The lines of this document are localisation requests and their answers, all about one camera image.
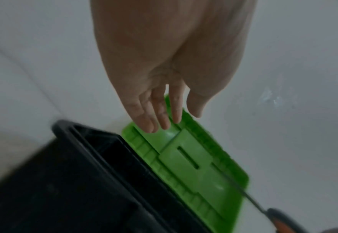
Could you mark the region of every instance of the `green plastic lid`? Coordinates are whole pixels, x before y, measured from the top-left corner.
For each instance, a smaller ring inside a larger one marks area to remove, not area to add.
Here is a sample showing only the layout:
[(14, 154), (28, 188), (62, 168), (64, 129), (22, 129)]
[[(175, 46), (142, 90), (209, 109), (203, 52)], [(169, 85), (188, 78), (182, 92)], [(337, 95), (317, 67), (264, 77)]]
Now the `green plastic lid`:
[(233, 230), (242, 196), (221, 173), (243, 188), (248, 175), (187, 112), (168, 130), (146, 134), (131, 123), (122, 136), (212, 232)]

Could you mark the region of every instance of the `white surface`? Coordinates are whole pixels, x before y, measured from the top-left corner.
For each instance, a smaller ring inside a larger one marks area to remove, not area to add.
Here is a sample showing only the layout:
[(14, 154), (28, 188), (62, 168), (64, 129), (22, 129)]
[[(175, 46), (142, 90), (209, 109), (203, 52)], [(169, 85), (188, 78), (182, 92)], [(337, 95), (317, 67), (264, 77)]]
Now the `white surface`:
[[(116, 132), (128, 122), (88, 1), (0, 0), (0, 49), (34, 80), (0, 58), (2, 130), (44, 142), (61, 115)], [(200, 122), (247, 171), (263, 206), (311, 232), (338, 226), (338, 1), (259, 1), (241, 67)], [(245, 202), (235, 232), (273, 228)]]

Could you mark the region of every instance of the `black container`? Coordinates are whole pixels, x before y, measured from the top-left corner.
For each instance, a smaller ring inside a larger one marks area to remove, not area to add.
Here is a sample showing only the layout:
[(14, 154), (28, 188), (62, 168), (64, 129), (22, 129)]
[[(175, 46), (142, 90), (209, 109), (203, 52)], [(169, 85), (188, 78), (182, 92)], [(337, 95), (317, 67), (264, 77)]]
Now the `black container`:
[(117, 134), (68, 121), (0, 182), (0, 233), (209, 233)]

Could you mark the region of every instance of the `orange and black handle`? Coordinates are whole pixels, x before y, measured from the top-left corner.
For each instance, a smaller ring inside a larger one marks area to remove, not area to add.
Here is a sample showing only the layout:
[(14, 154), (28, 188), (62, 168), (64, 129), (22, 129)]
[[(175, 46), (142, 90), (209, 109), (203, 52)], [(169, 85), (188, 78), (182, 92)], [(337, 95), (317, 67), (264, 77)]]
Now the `orange and black handle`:
[(265, 215), (276, 227), (277, 233), (308, 233), (289, 216), (277, 209), (268, 209)]

